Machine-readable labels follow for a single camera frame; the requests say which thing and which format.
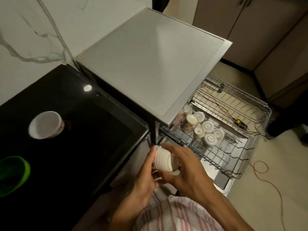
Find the person's left hand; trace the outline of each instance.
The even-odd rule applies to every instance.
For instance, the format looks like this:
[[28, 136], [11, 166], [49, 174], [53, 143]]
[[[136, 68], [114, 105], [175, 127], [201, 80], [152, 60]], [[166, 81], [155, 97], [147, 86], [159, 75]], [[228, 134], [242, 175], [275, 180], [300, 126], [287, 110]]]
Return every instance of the person's left hand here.
[[137, 196], [143, 208], [147, 206], [153, 191], [163, 184], [163, 180], [154, 182], [154, 179], [160, 177], [158, 172], [152, 173], [152, 162], [154, 161], [155, 155], [156, 146], [153, 146], [138, 173], [134, 188], [132, 190], [132, 194]]

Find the green container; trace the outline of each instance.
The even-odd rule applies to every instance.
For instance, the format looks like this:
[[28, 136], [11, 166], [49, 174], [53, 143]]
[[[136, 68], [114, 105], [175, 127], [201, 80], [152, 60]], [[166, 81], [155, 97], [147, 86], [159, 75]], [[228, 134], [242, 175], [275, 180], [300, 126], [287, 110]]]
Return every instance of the green container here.
[[20, 156], [9, 156], [0, 160], [0, 197], [4, 197], [22, 186], [30, 175], [30, 165]]

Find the black countertop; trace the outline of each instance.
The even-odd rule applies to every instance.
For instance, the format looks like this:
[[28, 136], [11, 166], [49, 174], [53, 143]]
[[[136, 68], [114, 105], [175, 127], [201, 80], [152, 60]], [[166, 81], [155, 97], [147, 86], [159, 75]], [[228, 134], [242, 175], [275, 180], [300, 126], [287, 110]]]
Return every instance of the black countertop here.
[[[147, 135], [143, 120], [96, 85], [84, 91], [88, 84], [60, 65], [0, 106], [0, 159], [20, 155], [31, 166], [28, 181], [0, 198], [10, 229], [71, 229]], [[28, 126], [44, 111], [58, 112], [65, 129], [32, 139]]]

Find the wire basket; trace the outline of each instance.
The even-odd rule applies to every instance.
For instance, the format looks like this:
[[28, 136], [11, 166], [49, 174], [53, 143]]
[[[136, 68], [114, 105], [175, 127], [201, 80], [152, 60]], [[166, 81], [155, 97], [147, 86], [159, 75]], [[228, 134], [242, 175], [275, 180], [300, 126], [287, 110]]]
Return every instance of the wire basket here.
[[240, 178], [272, 110], [250, 94], [209, 74], [189, 103], [194, 111], [205, 113], [208, 121], [222, 128], [225, 137], [212, 147], [204, 147], [186, 134], [180, 124], [161, 127], [165, 135], [207, 160], [229, 178]]

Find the white striped fabric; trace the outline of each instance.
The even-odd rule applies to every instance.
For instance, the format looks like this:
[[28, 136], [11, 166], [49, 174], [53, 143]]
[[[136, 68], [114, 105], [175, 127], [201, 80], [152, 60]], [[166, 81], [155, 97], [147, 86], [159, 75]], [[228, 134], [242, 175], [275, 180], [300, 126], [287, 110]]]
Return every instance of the white striped fabric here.
[[133, 230], [223, 231], [201, 205], [187, 197], [167, 197], [160, 188], [154, 191]]

